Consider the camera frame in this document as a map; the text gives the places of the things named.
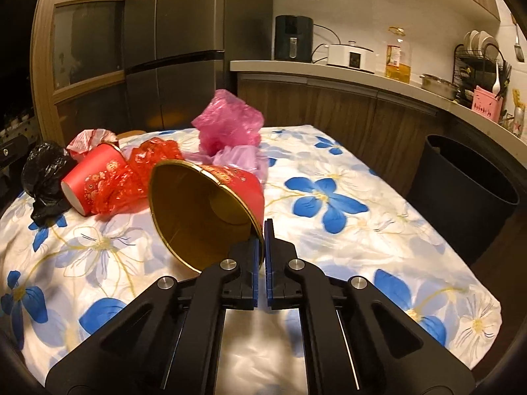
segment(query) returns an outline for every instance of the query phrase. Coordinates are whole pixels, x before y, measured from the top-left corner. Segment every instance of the red paper cup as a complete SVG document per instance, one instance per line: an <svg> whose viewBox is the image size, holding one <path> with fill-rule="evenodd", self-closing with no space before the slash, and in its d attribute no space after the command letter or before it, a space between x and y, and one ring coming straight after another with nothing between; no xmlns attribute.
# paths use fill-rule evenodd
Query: red paper cup
<svg viewBox="0 0 527 395"><path fill-rule="evenodd" d="M125 164L118 148L111 144L100 144L65 176L61 183L62 192L79 214L87 215L91 212L90 194L97 189L98 182L108 172Z"/></svg>
<svg viewBox="0 0 527 395"><path fill-rule="evenodd" d="M264 191L250 172L159 162L150 179L149 199L164 244L196 272L227 258L234 244L251 235L263 245Z"/></svg>

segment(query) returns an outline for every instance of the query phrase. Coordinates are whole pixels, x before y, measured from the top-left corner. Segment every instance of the floral bedsheet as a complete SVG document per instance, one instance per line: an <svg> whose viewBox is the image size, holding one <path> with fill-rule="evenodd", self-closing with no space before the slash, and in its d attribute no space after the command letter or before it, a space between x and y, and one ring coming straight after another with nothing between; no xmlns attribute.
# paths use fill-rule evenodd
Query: floral bedsheet
<svg viewBox="0 0 527 395"><path fill-rule="evenodd" d="M154 136L198 150L194 129L121 147ZM312 126L264 128L260 147L270 165L265 217L277 237L329 276L373 281L468 367L481 360L499 331L500 303L418 212ZM0 220L0 327L44 383L157 278L193 275L163 245L148 209L108 221L70 210L37 227L31 203L20 195ZM298 311L271 311L265 297L254 312L227 311L216 393L307 393Z"/></svg>

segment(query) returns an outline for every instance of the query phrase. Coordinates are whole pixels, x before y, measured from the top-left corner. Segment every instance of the wooden door frame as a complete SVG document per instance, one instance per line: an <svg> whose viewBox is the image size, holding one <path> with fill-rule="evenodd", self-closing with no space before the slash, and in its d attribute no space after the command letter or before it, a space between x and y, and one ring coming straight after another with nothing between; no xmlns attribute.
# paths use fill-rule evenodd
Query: wooden door frame
<svg viewBox="0 0 527 395"><path fill-rule="evenodd" d="M55 8L97 1L124 0L37 0L31 34L30 79L33 107L39 121L41 136L45 141L56 141L62 146L65 145L56 104L125 81L125 73L120 70L55 90L53 78Z"/></svg>

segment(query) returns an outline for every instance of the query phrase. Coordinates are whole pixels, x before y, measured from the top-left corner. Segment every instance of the blue gripper pad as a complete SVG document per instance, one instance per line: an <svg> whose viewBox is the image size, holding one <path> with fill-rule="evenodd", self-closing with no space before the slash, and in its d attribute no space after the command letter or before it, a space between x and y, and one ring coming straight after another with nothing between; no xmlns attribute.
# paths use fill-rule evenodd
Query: blue gripper pad
<svg viewBox="0 0 527 395"><path fill-rule="evenodd" d="M272 304L272 264L271 264L271 240L275 237L272 221L265 222L265 286L267 287L267 305Z"/></svg>
<svg viewBox="0 0 527 395"><path fill-rule="evenodd" d="M255 242L255 250L253 256L252 268L252 304L258 307L258 273L260 271L260 241Z"/></svg>

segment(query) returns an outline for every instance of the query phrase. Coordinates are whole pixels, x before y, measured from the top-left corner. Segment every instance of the pink utensil holder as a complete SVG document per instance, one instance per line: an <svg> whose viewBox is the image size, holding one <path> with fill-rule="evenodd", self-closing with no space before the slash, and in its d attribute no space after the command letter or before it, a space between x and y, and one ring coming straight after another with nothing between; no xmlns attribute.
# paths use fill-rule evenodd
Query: pink utensil holder
<svg viewBox="0 0 527 395"><path fill-rule="evenodd" d="M493 93L476 86L472 100L472 111L497 123L500 119L502 105L503 97L496 99Z"/></svg>

